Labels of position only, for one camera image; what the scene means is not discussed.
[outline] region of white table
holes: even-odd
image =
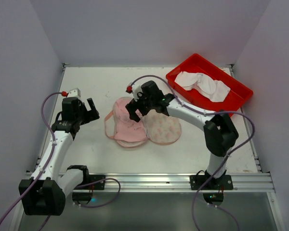
[[[61,172],[70,165],[87,165],[92,173],[196,173],[205,170],[209,163],[204,134],[198,128],[181,121],[182,135],[171,145],[157,145],[148,141],[141,147],[126,149],[106,137],[104,117],[112,110],[114,102],[129,96],[126,86],[139,76],[153,74],[165,78],[173,67],[67,67],[60,91],[73,88],[81,90],[81,98],[86,102],[92,98],[100,119],[80,127],[69,148]],[[140,80],[144,83],[151,78]],[[158,79],[152,78],[164,93],[170,92]],[[62,97],[58,97],[53,113],[61,111]],[[233,115],[232,120],[239,132],[237,144],[247,138],[244,120]],[[232,154],[227,163],[228,173],[256,173],[257,168],[250,144]]]

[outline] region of red plastic tray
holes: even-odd
[[[224,84],[230,87],[231,90],[224,102],[211,102],[208,98],[201,95],[196,89],[187,91],[174,82],[175,78],[181,71],[190,73],[204,73],[210,76],[212,79],[221,80],[224,82]],[[186,98],[191,104],[216,112],[220,110],[236,111],[253,95],[251,89],[232,78],[230,75],[201,57],[199,54],[193,54],[175,69],[166,74],[166,79],[168,80],[170,86],[184,98]]]

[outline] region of white wall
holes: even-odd
[[[235,74],[254,90],[246,112],[256,124],[256,150],[264,170],[272,173],[289,229],[289,0],[271,1]]]
[[[31,0],[61,61],[233,64],[270,0]]]
[[[0,217],[19,196],[18,184],[37,159],[46,133],[40,105],[59,89],[61,72],[30,2],[0,0]],[[12,215],[0,230],[8,230]]]

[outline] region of white cloth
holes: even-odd
[[[175,82],[185,90],[196,89],[212,102],[223,102],[230,91],[230,88],[222,81],[213,80],[203,73],[182,71],[177,75]]]

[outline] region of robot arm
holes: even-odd
[[[204,115],[197,114],[179,104],[173,94],[164,95],[154,81],[148,81],[142,86],[137,86],[136,84],[133,87],[128,86],[127,92],[133,93],[134,96],[134,99],[126,105],[130,119],[139,122],[140,118],[136,114],[137,110],[144,116],[150,110],[155,109],[158,113],[180,118],[195,125],[204,132],[206,146],[211,152],[209,166],[205,172],[208,177],[215,172],[227,152],[235,145],[238,132],[228,114],[206,115],[213,113],[213,111],[184,102],[189,107],[204,113]],[[216,181],[221,180],[225,174],[225,165],[214,175]]]
[[[58,113],[56,121],[52,125],[55,141],[51,138],[41,162],[31,178],[22,180],[19,184],[19,192],[22,194],[42,171],[42,167],[51,154],[53,143],[55,143],[54,153],[43,174],[22,199],[27,215],[60,215],[65,207],[66,197],[73,189],[79,184],[90,183],[89,171],[86,166],[70,166],[66,173],[59,177],[65,154],[80,126],[99,119],[99,113],[93,100],[90,98],[87,101],[91,108],[89,111],[81,100],[79,89],[71,90],[63,99],[62,111]]]

